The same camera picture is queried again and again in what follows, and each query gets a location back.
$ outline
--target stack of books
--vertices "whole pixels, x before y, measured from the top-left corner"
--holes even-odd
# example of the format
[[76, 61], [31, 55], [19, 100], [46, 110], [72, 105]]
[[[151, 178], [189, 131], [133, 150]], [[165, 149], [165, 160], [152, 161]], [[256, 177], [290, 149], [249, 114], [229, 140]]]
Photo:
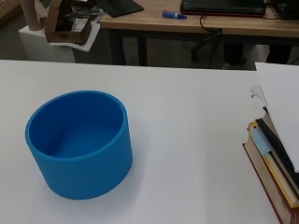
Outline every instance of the stack of books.
[[264, 110], [264, 117], [249, 125], [249, 139], [243, 146], [279, 222], [299, 224], [299, 174]]

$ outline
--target blue bowl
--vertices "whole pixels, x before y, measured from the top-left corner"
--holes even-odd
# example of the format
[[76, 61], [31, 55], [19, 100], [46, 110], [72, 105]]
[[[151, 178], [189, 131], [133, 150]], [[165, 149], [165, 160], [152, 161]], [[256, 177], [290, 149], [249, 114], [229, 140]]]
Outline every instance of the blue bowl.
[[100, 91], [71, 92], [29, 119], [26, 142], [48, 186], [69, 199], [90, 199], [128, 174], [132, 149], [123, 104]]

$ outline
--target laptop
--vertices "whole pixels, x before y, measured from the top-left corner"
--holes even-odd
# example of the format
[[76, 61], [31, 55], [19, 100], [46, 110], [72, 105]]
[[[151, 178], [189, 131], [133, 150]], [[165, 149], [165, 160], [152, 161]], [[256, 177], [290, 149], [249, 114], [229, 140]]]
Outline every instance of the laptop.
[[271, 0], [272, 6], [283, 20], [299, 20], [298, 0]]
[[266, 11], [263, 0], [182, 0], [184, 14], [262, 17]]

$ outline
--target marker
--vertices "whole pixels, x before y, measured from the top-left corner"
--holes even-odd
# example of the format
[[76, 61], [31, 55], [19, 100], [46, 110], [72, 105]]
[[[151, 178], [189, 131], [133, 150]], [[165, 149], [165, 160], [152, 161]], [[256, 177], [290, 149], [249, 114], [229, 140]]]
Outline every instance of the marker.
[[179, 19], [179, 20], [187, 19], [186, 15], [182, 15], [179, 12], [172, 12], [172, 11], [164, 10], [162, 15], [167, 18], [173, 18], [173, 19]]

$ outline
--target white table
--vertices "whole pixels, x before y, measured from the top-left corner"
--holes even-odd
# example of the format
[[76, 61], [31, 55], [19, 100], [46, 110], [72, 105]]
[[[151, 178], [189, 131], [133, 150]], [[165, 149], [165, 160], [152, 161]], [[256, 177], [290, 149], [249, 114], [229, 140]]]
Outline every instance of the white table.
[[[254, 72], [0, 62], [0, 223], [278, 223], [241, 144], [263, 115]], [[88, 201], [53, 193], [24, 140], [32, 113], [99, 90], [128, 110], [134, 165]]]

